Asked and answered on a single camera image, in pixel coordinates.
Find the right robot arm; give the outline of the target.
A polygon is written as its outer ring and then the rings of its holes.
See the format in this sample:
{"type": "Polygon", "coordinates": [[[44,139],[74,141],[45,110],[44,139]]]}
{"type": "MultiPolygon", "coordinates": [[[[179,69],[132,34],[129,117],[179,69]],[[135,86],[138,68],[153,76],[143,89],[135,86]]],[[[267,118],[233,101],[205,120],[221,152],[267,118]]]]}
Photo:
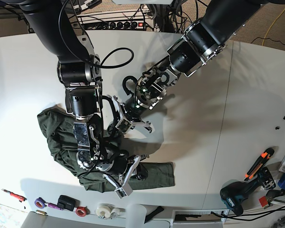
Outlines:
{"type": "Polygon", "coordinates": [[[98,172],[123,198],[132,193],[130,178],[145,179],[142,156],[119,148],[119,138],[137,124],[134,102],[122,104],[103,95],[104,65],[88,35],[77,37],[65,12],[66,2],[20,0],[18,5],[42,44],[58,58],[57,76],[65,87],[66,111],[75,117],[76,160],[84,178],[98,172]]]}

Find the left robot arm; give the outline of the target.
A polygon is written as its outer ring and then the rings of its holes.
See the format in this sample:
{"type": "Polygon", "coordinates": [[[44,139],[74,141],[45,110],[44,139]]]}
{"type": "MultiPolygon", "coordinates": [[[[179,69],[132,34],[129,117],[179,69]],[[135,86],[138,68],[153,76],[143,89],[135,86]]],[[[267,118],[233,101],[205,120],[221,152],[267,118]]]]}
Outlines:
{"type": "Polygon", "coordinates": [[[204,16],[185,29],[167,50],[167,57],[143,72],[139,79],[124,78],[123,88],[130,98],[124,103],[112,98],[120,115],[114,118],[112,126],[122,134],[139,125],[152,132],[151,123],[142,120],[142,113],[153,109],[181,75],[192,76],[217,56],[226,41],[266,3],[265,0],[210,1],[204,16]]]}

